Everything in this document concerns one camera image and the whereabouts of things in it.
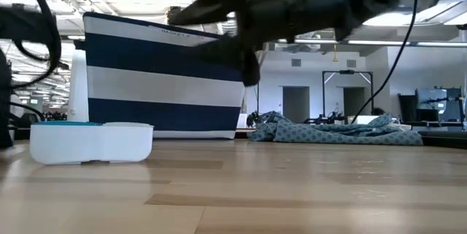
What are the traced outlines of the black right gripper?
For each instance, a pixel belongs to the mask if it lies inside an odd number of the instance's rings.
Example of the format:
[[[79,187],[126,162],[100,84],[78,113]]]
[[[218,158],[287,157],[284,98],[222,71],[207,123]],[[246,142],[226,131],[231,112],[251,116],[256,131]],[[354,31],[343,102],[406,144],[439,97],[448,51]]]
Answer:
[[[207,63],[241,72],[245,87],[260,82],[260,64],[255,50],[242,43],[264,43],[295,37],[341,25],[345,0],[196,0],[169,16],[169,25],[189,26],[223,22],[236,14],[238,35],[227,34],[212,42],[191,47],[191,53]]]

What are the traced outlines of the navy white striped fabric basket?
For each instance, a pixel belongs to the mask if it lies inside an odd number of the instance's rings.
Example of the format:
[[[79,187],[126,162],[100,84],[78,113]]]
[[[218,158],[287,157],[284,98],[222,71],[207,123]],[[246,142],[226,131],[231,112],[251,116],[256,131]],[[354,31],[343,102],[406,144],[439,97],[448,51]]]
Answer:
[[[157,139],[233,139],[244,98],[241,73],[192,47],[217,34],[86,12],[91,122],[137,122]]]

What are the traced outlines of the grey door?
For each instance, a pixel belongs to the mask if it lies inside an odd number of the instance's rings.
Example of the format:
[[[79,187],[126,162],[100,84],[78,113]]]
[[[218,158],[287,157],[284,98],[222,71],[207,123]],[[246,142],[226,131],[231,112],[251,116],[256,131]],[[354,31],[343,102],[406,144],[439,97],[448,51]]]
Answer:
[[[309,87],[283,87],[282,112],[290,121],[302,123],[309,118]]]
[[[366,102],[364,87],[345,87],[343,96],[344,114],[348,117],[355,116]]]

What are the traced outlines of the background robot station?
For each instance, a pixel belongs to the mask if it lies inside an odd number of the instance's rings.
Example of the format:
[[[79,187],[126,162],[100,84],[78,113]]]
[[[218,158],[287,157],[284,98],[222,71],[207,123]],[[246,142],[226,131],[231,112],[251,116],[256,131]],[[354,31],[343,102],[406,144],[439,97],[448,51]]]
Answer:
[[[338,108],[334,109],[329,114],[320,114],[317,118],[308,118],[304,120],[304,124],[311,125],[345,125],[346,123],[346,117],[343,115],[342,112],[339,111]]]

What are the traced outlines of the teal patterned cloth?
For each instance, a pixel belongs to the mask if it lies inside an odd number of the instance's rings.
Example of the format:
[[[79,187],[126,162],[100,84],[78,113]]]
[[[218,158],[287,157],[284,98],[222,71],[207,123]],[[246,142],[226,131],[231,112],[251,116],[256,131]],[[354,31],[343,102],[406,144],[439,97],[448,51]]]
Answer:
[[[261,115],[262,121],[247,134],[251,141],[313,144],[369,144],[422,146],[422,136],[393,123],[390,114],[383,114],[367,124],[294,123],[278,112]]]

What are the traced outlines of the long ceiling light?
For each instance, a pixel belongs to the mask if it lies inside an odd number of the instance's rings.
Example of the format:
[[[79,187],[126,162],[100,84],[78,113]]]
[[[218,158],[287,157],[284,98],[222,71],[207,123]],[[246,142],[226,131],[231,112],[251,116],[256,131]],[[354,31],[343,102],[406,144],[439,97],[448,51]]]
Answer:
[[[349,45],[363,45],[363,46],[401,46],[404,44],[402,41],[385,41],[385,40],[347,40]]]

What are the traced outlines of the white pillar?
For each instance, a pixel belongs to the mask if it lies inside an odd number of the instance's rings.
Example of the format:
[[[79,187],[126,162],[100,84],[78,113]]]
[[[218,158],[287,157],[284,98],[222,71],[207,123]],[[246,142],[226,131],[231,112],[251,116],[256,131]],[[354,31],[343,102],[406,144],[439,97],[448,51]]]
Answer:
[[[75,50],[72,57],[68,108],[68,120],[89,121],[87,64],[84,50]]]

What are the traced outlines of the blue white pill organizer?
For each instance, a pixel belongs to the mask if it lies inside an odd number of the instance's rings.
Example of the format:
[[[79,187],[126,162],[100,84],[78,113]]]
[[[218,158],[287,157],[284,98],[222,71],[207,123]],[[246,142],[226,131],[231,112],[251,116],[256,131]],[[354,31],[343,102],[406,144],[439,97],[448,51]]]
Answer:
[[[152,147],[153,126],[133,122],[38,122],[29,141],[31,156],[45,165],[138,163]]]

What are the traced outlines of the black workstation with monitors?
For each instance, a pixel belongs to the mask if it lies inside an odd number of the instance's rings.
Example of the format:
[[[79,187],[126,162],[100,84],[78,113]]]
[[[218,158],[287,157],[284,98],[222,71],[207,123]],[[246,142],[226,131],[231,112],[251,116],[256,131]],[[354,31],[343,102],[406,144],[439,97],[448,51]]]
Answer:
[[[467,115],[460,87],[416,89],[398,94],[401,121],[413,130],[465,131]]]

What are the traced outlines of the black background frame stand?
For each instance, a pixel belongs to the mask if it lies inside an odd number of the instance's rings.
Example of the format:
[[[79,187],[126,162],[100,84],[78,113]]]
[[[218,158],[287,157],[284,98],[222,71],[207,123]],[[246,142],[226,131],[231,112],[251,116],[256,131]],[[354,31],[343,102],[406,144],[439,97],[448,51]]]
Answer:
[[[374,110],[374,96],[375,96],[375,91],[374,91],[374,74],[372,71],[355,71],[355,70],[338,70],[338,71],[322,71],[321,74],[321,85],[322,85],[322,114],[326,115],[326,105],[325,105],[325,89],[327,83],[336,75],[359,75],[362,77],[369,85],[370,85],[370,98],[365,102],[362,107],[359,109],[358,115],[362,113],[362,111],[370,105],[371,111]]]

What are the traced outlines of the black metal table frame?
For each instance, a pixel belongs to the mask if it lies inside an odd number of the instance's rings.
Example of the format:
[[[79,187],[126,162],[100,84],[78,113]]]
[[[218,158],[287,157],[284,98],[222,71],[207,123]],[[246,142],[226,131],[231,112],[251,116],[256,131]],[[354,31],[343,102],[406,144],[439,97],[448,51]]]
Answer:
[[[424,146],[467,150],[467,132],[419,131]]]

